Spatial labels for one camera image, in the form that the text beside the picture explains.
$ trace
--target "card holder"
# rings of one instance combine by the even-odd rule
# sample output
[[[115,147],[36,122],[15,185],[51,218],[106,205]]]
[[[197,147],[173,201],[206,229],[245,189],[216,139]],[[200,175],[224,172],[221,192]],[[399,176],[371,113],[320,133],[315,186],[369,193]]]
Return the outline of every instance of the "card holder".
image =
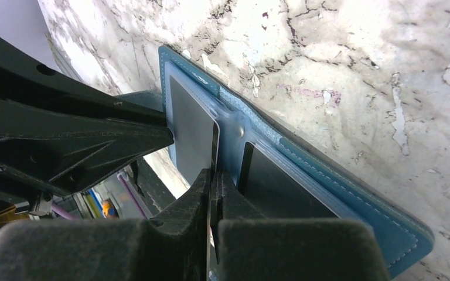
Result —
[[[260,153],[265,155],[269,161],[272,161],[276,167],[278,167],[283,173],[292,178],[298,185],[306,190],[315,199],[321,202],[325,207],[330,209],[337,217],[351,220],[358,220],[364,222],[362,217],[357,215],[353,210],[343,204],[330,192],[325,190],[320,184],[307,176],[302,170],[291,163],[284,155],[276,150],[267,140],[265,140],[256,130],[251,126],[248,116],[240,111],[229,110],[222,102],[215,97],[210,96],[204,88],[195,83],[185,73],[180,71],[175,64],[167,61],[164,65],[165,68],[165,88],[166,94],[166,116],[168,120],[168,128],[172,132],[182,131],[201,131],[200,129],[206,129],[200,124],[206,122],[216,122],[219,126],[220,138],[218,142],[218,160],[217,166],[219,169],[227,170],[237,185],[238,178],[240,176],[244,147],[246,143],[253,143]],[[196,101],[205,114],[202,114],[198,110],[193,108],[192,114],[180,114],[177,118],[175,112],[187,111],[189,102],[182,102],[183,97],[181,95],[188,96]],[[207,153],[208,148],[205,148],[200,153],[201,147],[204,144],[196,145],[196,142],[200,142],[197,139],[203,139],[203,137],[195,137],[194,142],[186,142],[184,145],[180,138],[184,133],[175,133],[175,145],[171,147],[172,161],[176,165],[178,170],[185,170],[190,163],[193,164],[193,169],[201,170],[208,168],[209,161],[203,163],[201,166],[196,166],[195,159],[200,158],[200,155],[186,156],[185,153],[191,150],[193,153],[204,154],[207,159],[211,159],[211,156]],[[193,182],[197,175],[193,173],[183,174],[188,182]]]
[[[288,130],[269,118],[268,115],[263,114],[254,105],[240,98],[170,48],[160,47],[159,61],[163,110],[168,107],[166,104],[169,77],[166,71],[168,69],[169,71],[180,71],[180,74],[188,78],[187,83],[195,83],[200,87],[199,97],[203,105],[214,99],[216,104],[231,112],[228,117],[231,120],[239,118],[239,116],[246,116],[247,121],[244,121],[243,126],[248,126],[249,132],[257,134],[256,137],[261,140],[258,142],[260,147],[264,145],[265,150],[283,157],[282,163],[286,165],[284,169],[295,167],[297,173],[301,173],[303,178],[306,176],[318,183],[319,187],[334,196],[338,202],[342,202],[345,208],[356,213],[356,217],[371,225],[384,260],[387,262],[391,277],[396,277],[432,251],[434,236],[424,223],[385,200],[371,187],[341,169],[303,140],[293,136]],[[213,110],[209,112],[212,115],[214,114],[213,116],[219,116],[218,112],[213,112]],[[231,134],[231,131],[229,132],[225,127],[221,128],[220,140],[226,138],[229,134]],[[238,148],[235,148],[236,150],[228,149],[225,141],[220,143],[221,149],[228,151],[225,154],[226,156],[231,155],[229,153],[241,155]],[[170,149],[170,152],[171,156],[175,158],[175,150]],[[224,164],[231,171],[237,170],[239,165],[239,160],[234,159],[234,157],[236,156],[230,156],[228,164]]]

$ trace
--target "marble wall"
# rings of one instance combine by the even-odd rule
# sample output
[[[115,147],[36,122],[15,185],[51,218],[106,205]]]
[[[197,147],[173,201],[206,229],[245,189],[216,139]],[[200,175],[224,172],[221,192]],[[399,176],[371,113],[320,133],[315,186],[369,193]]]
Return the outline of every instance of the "marble wall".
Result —
[[[399,280],[450,280],[450,1],[39,0],[54,42],[109,94],[158,89],[169,44],[425,221]],[[151,160],[181,186],[164,152]]]

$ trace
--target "blue card holder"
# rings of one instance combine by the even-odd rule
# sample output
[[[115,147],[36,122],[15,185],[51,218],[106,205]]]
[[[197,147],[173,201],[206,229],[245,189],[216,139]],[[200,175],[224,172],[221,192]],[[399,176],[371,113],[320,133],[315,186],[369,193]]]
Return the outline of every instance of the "blue card holder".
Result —
[[[252,129],[267,140],[272,148],[369,224],[391,277],[396,277],[432,251],[434,236],[425,224],[393,206],[356,176],[240,98],[200,67],[166,46],[159,48],[159,63],[163,110],[166,110],[168,94],[168,76],[165,71],[171,65],[229,110],[240,111],[247,116]]]
[[[244,153],[245,147],[253,145],[254,149],[265,157],[261,161],[270,162],[273,165],[264,167],[264,165],[256,162],[254,167],[259,169],[255,171],[256,174],[265,177],[274,173],[271,169],[278,169],[280,174],[277,176],[282,177],[286,175],[294,183],[294,185],[287,184],[289,180],[282,180],[274,184],[275,187],[268,187],[262,184],[259,190],[263,189],[266,192],[262,193],[259,190],[258,192],[263,198],[268,198],[266,196],[269,193],[268,191],[275,193],[276,196],[279,195],[277,192],[283,193],[284,197],[287,197],[286,200],[290,198],[291,200],[296,200],[296,202],[301,201],[298,207],[304,211],[306,209],[315,209],[317,204],[313,204],[313,201],[311,201],[312,198],[315,198],[323,205],[322,208],[330,210],[330,215],[361,221],[371,230],[371,226],[361,216],[337,199],[332,193],[328,192],[317,181],[306,175],[295,163],[292,163],[273,147],[268,139],[262,137],[252,127],[248,116],[240,111],[228,109],[172,62],[167,61],[165,63],[164,80],[166,81],[166,90],[171,92],[171,94],[166,95],[167,124],[168,128],[174,133],[175,138],[175,144],[170,146],[170,158],[187,182],[194,182],[201,169],[211,168],[210,159],[212,154],[209,152],[211,151],[210,143],[213,142],[213,138],[211,138],[213,131],[210,130],[213,126],[211,122],[213,122],[216,124],[217,135],[215,140],[217,147],[216,166],[218,169],[227,170],[238,188],[241,187],[238,182],[241,171],[243,171],[244,155],[247,154]],[[301,192],[294,191],[296,195],[286,196],[286,193],[292,192],[293,186],[295,190],[300,190]],[[271,199],[275,201],[274,204],[278,204],[278,198]],[[296,211],[292,212],[291,215],[304,217],[299,213],[299,211]]]

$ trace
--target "purple cable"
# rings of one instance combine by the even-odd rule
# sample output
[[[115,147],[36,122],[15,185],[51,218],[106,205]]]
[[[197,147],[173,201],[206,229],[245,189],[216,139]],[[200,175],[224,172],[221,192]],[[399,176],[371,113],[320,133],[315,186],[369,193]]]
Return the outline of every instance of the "purple cable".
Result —
[[[51,204],[51,209],[58,214],[60,217],[63,217],[67,220],[76,220],[77,218],[72,216],[72,214],[68,213],[67,211],[65,211],[63,208],[59,207],[58,205],[56,205],[55,203]]]
[[[121,174],[117,175],[118,180],[123,184],[123,186],[125,187],[127,193],[130,195],[130,197],[132,198],[132,201],[135,203],[135,205],[137,206],[137,209],[139,209],[139,212],[141,213],[142,217],[145,218],[147,220],[147,216],[144,213],[144,211],[142,210],[141,206],[139,206],[139,204],[137,204],[137,199],[135,199],[135,196],[132,194],[132,191],[130,190],[130,187],[128,187],[127,182],[123,179],[123,176]]]

